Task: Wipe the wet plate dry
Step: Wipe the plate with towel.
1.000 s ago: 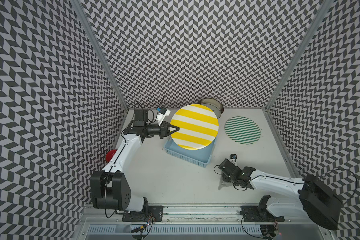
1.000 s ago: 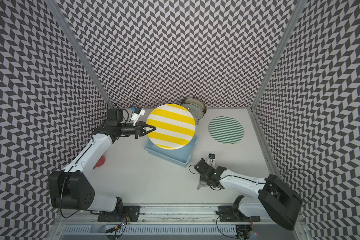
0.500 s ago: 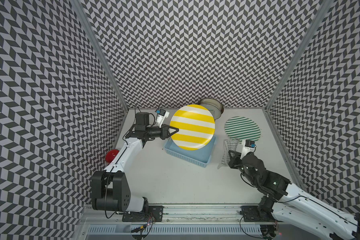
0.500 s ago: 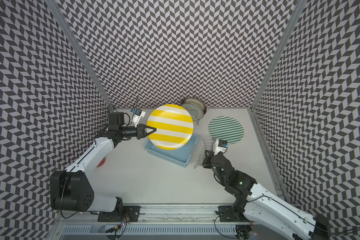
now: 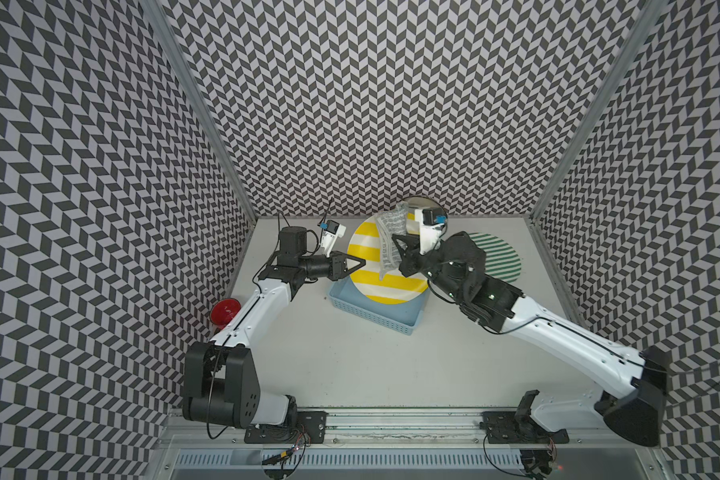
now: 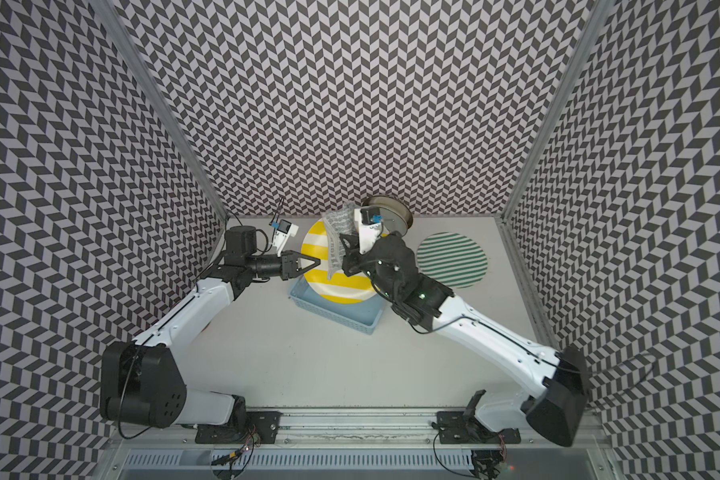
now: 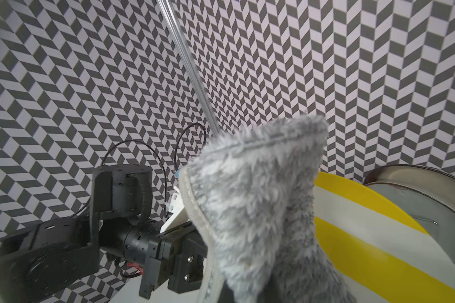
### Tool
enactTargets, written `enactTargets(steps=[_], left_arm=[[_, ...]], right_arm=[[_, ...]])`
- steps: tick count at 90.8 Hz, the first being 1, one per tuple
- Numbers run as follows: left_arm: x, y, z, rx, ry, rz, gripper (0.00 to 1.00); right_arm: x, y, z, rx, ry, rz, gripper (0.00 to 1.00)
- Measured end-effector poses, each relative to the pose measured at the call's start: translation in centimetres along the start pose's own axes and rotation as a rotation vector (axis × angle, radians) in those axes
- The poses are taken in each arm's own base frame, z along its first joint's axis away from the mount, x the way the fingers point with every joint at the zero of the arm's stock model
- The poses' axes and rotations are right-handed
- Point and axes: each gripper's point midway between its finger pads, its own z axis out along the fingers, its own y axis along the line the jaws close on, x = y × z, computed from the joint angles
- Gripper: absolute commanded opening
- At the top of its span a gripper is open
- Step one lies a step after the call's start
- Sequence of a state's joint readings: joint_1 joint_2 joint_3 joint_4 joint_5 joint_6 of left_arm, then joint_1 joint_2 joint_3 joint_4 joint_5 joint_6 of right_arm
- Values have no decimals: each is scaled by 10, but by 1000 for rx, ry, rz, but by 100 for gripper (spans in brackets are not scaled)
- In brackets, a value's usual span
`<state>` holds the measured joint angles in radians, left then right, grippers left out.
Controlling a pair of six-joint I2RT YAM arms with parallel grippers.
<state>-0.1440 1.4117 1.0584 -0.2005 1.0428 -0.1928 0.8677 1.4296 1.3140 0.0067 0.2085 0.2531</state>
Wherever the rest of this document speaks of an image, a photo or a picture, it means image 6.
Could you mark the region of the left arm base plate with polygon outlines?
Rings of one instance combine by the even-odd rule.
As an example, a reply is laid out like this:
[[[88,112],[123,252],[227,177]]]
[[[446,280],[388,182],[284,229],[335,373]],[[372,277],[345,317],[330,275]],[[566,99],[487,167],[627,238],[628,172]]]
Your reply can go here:
[[[282,413],[276,410],[254,410],[242,422],[230,425],[199,425],[195,443],[199,445],[242,444],[253,439],[257,444],[274,444]]]

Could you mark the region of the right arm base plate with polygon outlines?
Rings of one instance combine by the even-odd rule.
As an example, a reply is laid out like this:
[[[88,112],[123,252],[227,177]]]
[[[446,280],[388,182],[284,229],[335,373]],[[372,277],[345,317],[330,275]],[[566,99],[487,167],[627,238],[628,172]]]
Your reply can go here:
[[[519,444],[518,429],[494,432],[487,429],[474,417],[467,417],[464,410],[441,410],[436,413],[432,428],[440,434],[440,441],[447,445],[457,444]]]

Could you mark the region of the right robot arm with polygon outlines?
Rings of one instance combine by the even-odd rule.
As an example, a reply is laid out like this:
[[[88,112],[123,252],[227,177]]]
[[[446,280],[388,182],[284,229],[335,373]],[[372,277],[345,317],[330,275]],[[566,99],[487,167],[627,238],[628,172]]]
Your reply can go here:
[[[367,247],[359,235],[340,237],[346,275],[364,273],[392,311],[421,335],[439,334],[497,366],[519,387],[505,401],[481,396],[469,407],[491,432],[528,426],[547,441],[570,447],[589,397],[590,371],[576,347],[539,344],[470,306],[450,287],[422,273],[414,252],[397,233]]]

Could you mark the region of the yellow striped plate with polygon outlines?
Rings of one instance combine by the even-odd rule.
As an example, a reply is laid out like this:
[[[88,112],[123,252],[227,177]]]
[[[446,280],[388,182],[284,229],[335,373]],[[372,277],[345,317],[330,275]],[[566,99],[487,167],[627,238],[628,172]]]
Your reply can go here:
[[[370,279],[364,274],[347,277],[339,271],[328,278],[328,236],[322,220],[317,220],[309,228],[300,252],[321,261],[319,266],[304,275],[308,285],[320,297],[336,304],[351,305],[376,296]]]

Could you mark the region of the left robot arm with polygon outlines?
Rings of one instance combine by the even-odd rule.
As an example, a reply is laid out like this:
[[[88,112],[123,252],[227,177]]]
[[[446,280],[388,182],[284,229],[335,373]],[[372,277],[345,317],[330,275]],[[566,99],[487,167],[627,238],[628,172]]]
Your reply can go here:
[[[231,423],[242,400],[189,388],[178,360],[248,286],[274,277],[298,278],[320,264],[320,259],[293,250],[266,255],[220,253],[190,293],[162,319],[131,341],[107,346],[101,359],[101,417],[118,427]]]

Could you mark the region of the green striped plate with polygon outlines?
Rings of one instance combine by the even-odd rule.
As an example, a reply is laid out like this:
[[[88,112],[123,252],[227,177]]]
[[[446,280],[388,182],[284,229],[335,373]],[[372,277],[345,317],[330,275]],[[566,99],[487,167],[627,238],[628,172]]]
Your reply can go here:
[[[476,241],[455,232],[439,232],[424,239],[416,250],[421,272],[451,289],[479,283],[488,271],[488,257]]]

